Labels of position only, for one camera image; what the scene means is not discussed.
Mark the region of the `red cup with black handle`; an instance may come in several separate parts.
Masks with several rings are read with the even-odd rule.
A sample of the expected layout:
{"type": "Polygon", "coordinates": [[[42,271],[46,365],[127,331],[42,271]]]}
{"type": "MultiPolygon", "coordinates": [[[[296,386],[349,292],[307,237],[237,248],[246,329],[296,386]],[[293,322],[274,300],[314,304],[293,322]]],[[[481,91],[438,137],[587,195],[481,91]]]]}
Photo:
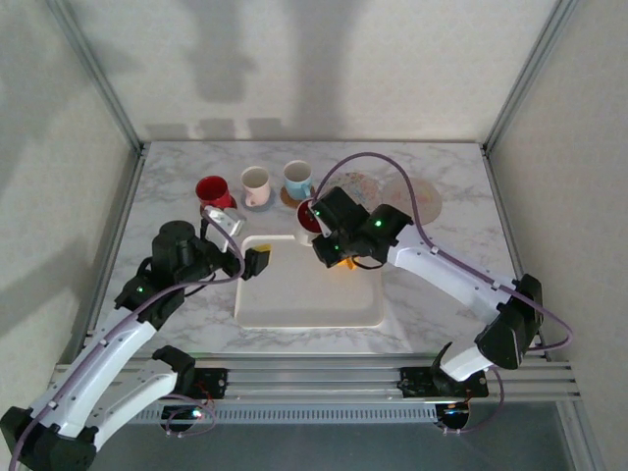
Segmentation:
{"type": "Polygon", "coordinates": [[[199,201],[200,211],[206,208],[216,208],[213,206],[213,202],[226,194],[231,194],[228,183],[219,176],[205,177],[195,187],[195,195],[199,201]]]}

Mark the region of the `aluminium upright post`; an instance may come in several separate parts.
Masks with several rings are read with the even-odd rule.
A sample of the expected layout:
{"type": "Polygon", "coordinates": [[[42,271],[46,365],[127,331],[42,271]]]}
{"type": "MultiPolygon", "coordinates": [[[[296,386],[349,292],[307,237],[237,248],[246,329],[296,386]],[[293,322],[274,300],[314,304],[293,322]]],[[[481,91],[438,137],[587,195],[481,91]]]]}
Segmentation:
{"type": "Polygon", "coordinates": [[[114,122],[122,132],[132,153],[136,156],[140,156],[144,148],[144,143],[138,137],[137,132],[131,124],[131,120],[124,110],[114,87],[108,80],[105,71],[96,58],[87,37],[83,34],[76,16],[71,12],[70,4],[67,0],[43,1],[78,57],[82,68],[100,95],[114,122]]]}
{"type": "Polygon", "coordinates": [[[555,43],[560,38],[562,31],[568,24],[570,17],[573,15],[580,2],[581,0],[555,0],[548,18],[544,22],[537,39],[484,140],[482,148],[487,158],[490,158],[506,133],[516,112],[532,88],[537,76],[549,58],[555,43]]]}

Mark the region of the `round pink floral coaster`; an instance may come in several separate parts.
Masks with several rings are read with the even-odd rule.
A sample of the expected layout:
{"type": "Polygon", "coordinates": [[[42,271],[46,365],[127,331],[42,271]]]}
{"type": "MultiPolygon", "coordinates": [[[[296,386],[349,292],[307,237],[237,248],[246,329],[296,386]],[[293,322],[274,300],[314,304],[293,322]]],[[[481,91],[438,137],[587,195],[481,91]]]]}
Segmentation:
{"type": "Polygon", "coordinates": [[[383,202],[395,207],[414,219],[413,204],[417,205],[421,225],[434,222],[443,209],[443,200],[436,188],[420,178],[409,178],[414,196],[411,196],[403,177],[386,183],[382,192],[383,202]]]}

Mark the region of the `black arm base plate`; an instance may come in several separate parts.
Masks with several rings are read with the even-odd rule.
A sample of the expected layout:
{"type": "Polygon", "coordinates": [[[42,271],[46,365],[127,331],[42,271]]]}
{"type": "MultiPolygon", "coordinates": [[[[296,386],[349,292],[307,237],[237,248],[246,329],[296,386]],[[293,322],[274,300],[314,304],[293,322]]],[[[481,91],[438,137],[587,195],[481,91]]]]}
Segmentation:
{"type": "Polygon", "coordinates": [[[484,398],[489,395],[486,375],[482,371],[472,374],[462,382],[455,381],[431,367],[404,367],[399,373],[400,379],[396,386],[404,398],[484,398]]]}
{"type": "Polygon", "coordinates": [[[174,389],[161,394],[185,395],[194,399],[222,399],[228,386],[229,370],[225,368],[191,368],[179,373],[174,389]]]}

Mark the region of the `aluminium rail with arm bases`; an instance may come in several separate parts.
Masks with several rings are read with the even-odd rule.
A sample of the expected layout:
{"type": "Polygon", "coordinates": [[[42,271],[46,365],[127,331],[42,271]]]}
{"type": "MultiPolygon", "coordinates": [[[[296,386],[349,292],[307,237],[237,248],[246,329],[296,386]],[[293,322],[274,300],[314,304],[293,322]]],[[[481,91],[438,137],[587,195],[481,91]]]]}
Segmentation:
{"type": "MultiPolygon", "coordinates": [[[[471,398],[497,401],[499,386],[489,372],[480,385],[486,396],[415,396],[397,385],[403,368],[428,367],[428,358],[393,356],[211,356],[196,361],[198,369],[226,369],[225,403],[381,403],[403,400],[443,403],[471,398]]],[[[547,362],[534,356],[517,370],[501,370],[507,401],[569,401],[581,398],[574,372],[567,362],[547,362]]]]}

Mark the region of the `pale pink cup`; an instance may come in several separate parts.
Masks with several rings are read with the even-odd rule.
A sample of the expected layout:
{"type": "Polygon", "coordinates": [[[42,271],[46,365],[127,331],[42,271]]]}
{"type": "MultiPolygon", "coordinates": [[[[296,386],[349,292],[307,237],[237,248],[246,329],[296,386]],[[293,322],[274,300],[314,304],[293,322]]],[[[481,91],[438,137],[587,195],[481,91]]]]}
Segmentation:
{"type": "Polygon", "coordinates": [[[259,166],[249,167],[242,172],[240,181],[246,206],[258,207],[268,202],[271,193],[269,178],[268,171],[259,166]]]}

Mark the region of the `round bunny print coaster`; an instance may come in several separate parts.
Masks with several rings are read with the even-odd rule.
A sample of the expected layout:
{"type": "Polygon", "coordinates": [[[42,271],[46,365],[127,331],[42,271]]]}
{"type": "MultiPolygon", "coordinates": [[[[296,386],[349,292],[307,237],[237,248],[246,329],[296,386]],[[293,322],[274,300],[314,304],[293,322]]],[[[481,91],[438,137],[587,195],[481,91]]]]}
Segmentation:
{"type": "Polygon", "coordinates": [[[355,203],[373,211],[382,202],[378,182],[363,173],[347,172],[334,174],[323,186],[322,193],[340,187],[355,203]]]}

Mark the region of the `round woven rattan coaster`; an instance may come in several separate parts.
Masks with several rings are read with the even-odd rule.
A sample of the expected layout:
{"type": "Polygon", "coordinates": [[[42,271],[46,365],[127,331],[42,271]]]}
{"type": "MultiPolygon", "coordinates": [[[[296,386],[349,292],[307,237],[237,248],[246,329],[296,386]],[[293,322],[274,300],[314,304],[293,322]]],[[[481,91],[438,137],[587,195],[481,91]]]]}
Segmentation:
{"type": "Polygon", "coordinates": [[[285,183],[280,191],[282,202],[289,207],[297,207],[301,201],[311,198],[314,194],[314,186],[311,184],[285,183]]]}

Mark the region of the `white cup with red inside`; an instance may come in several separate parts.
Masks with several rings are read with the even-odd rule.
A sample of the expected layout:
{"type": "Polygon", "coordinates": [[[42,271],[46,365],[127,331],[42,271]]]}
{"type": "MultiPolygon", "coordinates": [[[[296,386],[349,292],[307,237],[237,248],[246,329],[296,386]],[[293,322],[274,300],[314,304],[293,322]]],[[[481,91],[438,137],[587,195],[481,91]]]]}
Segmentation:
{"type": "Polygon", "coordinates": [[[311,199],[299,203],[295,213],[294,237],[305,246],[311,246],[313,240],[322,233],[320,224],[311,212],[311,199]]]}

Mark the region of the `aluminium side rail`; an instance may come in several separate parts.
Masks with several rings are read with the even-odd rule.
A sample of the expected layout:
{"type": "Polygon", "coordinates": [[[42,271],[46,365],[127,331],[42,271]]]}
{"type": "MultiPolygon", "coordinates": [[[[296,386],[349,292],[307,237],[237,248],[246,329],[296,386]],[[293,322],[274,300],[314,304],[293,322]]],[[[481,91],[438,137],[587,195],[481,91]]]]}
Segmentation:
{"type": "Polygon", "coordinates": [[[497,212],[498,212],[499,219],[500,219],[502,229],[504,232],[506,246],[507,246],[509,256],[512,262],[514,273],[516,275],[516,278],[520,279],[524,275],[525,270],[524,270],[522,260],[521,260],[516,242],[515,242],[514,233],[513,233],[512,226],[510,224],[510,221],[506,212],[506,207],[504,205],[502,194],[497,183],[496,174],[493,169],[489,153],[486,150],[486,145],[481,144],[480,150],[481,150],[482,159],[485,165],[485,169],[487,172],[487,176],[489,179],[489,183],[490,183],[493,196],[496,202],[497,212]]]}
{"type": "Polygon", "coordinates": [[[69,364],[79,355],[87,335],[97,323],[149,148],[148,142],[141,142],[138,150],[130,152],[123,167],[95,260],[88,269],[82,270],[86,294],[80,298],[69,340],[58,363],[69,364]]]}

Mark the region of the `white plastic tray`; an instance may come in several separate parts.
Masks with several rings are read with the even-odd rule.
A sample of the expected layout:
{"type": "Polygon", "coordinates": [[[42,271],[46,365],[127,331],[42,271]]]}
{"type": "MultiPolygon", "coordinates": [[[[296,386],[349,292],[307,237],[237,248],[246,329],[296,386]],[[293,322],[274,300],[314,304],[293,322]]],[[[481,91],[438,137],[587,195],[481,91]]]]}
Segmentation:
{"type": "Polygon", "coordinates": [[[363,328],[384,319],[379,271],[326,268],[292,235],[251,235],[242,248],[271,248],[268,266],[237,283],[235,320],[246,329],[363,328]]]}

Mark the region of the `light blue cup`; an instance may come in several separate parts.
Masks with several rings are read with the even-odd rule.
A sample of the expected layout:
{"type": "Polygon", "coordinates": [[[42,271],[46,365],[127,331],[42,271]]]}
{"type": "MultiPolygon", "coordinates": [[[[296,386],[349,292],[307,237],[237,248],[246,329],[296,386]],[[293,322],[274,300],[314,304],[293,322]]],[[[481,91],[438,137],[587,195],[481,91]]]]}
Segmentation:
{"type": "Polygon", "coordinates": [[[288,162],[284,166],[284,187],[293,200],[301,201],[310,198],[312,194],[311,166],[301,160],[288,162]]]}

